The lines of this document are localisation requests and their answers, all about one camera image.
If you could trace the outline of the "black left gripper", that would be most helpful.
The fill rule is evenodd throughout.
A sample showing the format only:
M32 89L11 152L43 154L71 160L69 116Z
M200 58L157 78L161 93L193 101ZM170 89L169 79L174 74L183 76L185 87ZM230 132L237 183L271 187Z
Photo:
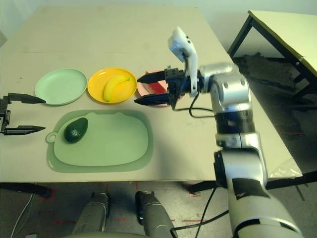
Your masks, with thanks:
M28 94L8 93L8 97L0 99L0 132L4 135L26 135L44 130L45 127L33 125L19 125L16 128L6 128L9 125L10 110L7 109L11 101L25 104L46 103L45 100Z

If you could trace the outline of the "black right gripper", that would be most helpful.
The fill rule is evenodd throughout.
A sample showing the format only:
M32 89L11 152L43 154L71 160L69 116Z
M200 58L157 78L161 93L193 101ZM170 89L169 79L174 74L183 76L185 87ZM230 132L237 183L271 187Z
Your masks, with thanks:
M178 68L166 68L163 71L145 73L137 82L151 84L165 81L168 85L165 94L147 94L134 100L143 106L171 105L175 109L178 99L191 92L190 77Z

